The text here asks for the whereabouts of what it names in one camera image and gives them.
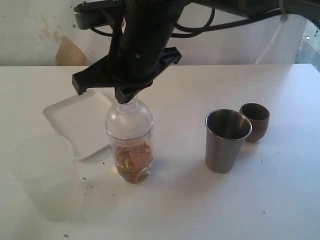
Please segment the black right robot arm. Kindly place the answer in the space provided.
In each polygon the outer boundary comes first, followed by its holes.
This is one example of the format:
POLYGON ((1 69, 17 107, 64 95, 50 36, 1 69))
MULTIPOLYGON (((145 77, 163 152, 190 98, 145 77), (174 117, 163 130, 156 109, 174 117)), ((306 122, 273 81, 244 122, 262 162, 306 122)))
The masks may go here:
POLYGON ((317 0, 199 0, 198 5, 241 16, 241 20, 214 25, 211 15, 202 27, 186 27, 178 20, 189 4, 187 0, 102 0, 83 2, 73 9, 81 30, 99 33, 109 26, 108 54, 83 71, 72 75, 78 95, 91 88, 114 88, 120 104, 130 102, 152 85, 182 55, 167 47, 170 38, 192 38, 205 32, 253 24, 272 17, 299 15, 316 27, 320 25, 317 0))

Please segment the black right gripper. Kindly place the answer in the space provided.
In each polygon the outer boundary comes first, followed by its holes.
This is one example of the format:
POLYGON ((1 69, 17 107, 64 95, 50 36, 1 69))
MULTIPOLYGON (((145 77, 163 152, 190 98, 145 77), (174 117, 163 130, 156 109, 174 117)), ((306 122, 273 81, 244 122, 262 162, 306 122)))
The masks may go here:
POLYGON ((114 88, 119 104, 127 104, 139 92, 150 87, 153 80, 182 55, 176 47, 166 48, 167 38, 122 38, 111 43, 109 54, 82 71, 72 75, 78 95, 90 88, 114 88))

